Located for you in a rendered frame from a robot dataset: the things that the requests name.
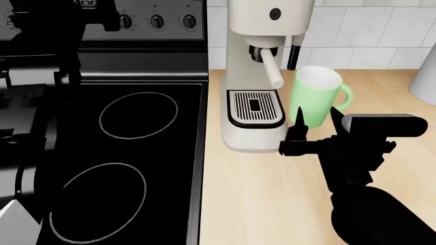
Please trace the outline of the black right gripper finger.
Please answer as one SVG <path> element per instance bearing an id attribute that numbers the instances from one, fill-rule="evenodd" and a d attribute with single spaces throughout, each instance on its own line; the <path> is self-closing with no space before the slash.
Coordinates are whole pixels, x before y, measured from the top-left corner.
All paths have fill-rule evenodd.
<path id="1" fill-rule="evenodd" d="M 335 128 L 337 135 L 346 135 L 348 134 L 347 130 L 342 125 L 342 119 L 344 115 L 338 111 L 334 106 L 330 108 L 330 116 Z"/>
<path id="2" fill-rule="evenodd" d="M 294 126 L 291 126 L 287 130 L 286 140 L 287 141 L 303 141 L 307 140 L 307 132 L 309 128 L 306 126 L 304 121 L 304 116 L 302 113 L 302 109 L 298 108 L 296 121 Z"/>

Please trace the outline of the light green ceramic mug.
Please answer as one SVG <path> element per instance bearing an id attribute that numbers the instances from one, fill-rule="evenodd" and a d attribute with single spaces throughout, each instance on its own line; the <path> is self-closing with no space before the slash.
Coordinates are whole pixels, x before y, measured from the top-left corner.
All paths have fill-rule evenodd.
<path id="1" fill-rule="evenodd" d="M 318 128 L 323 124 L 339 91 L 345 93 L 343 103 L 335 106 L 341 111 L 348 108 L 354 99 L 353 90 L 343 83 L 341 75 L 327 67 L 308 65 L 299 69 L 290 96 L 290 120 L 296 122 L 297 113 L 302 110 L 306 126 Z"/>

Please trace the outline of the cream espresso coffee machine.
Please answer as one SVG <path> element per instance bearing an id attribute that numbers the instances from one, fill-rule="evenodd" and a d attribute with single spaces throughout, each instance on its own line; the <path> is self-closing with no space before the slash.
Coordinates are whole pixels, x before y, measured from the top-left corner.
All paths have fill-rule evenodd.
<path id="1" fill-rule="evenodd" d="M 287 37 L 305 34 L 315 0 L 226 0 L 228 8 L 226 69 L 221 77 L 221 135 L 227 148 L 237 152 L 277 152 L 288 125 L 274 129 L 244 129 L 227 117 L 226 91 L 275 90 L 263 63 L 251 59 L 249 47 L 270 48 L 280 69 Z M 271 20 L 273 8 L 281 10 Z"/>

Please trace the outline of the slotted metal drip tray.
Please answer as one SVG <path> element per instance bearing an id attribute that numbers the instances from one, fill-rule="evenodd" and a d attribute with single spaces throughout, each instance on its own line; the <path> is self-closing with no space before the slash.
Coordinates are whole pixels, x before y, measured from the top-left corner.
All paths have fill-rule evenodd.
<path id="1" fill-rule="evenodd" d="M 244 129 L 274 129 L 285 123 L 285 112 L 275 90 L 226 91 L 227 117 Z"/>

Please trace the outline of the black steam wand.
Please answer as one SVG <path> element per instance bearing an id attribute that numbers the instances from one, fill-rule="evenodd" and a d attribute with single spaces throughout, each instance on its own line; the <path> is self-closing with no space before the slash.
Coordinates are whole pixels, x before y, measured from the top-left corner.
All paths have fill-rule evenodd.
<path id="1" fill-rule="evenodd" d="M 292 45 L 290 47 L 290 55 L 287 62 L 287 69 L 290 71 L 294 71 L 296 69 L 300 47 L 302 46 L 304 38 L 304 33 L 292 36 Z"/>

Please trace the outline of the grey white cylindrical container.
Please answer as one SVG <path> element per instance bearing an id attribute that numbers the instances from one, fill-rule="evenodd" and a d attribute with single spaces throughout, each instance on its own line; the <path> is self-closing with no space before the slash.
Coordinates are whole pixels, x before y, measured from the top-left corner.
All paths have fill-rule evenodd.
<path id="1" fill-rule="evenodd" d="M 436 42 L 408 89 L 417 99 L 436 106 Z"/>

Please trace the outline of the black glass-top stove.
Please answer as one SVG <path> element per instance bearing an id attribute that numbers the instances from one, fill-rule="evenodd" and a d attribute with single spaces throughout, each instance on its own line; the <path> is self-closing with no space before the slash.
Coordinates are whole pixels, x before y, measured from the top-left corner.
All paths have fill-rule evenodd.
<path id="1" fill-rule="evenodd" d="M 115 3 L 119 26 L 121 14 L 133 26 L 85 29 L 82 79 L 57 119 L 61 159 L 44 181 L 57 204 L 39 230 L 4 233 L 0 245 L 200 245 L 206 1 Z"/>

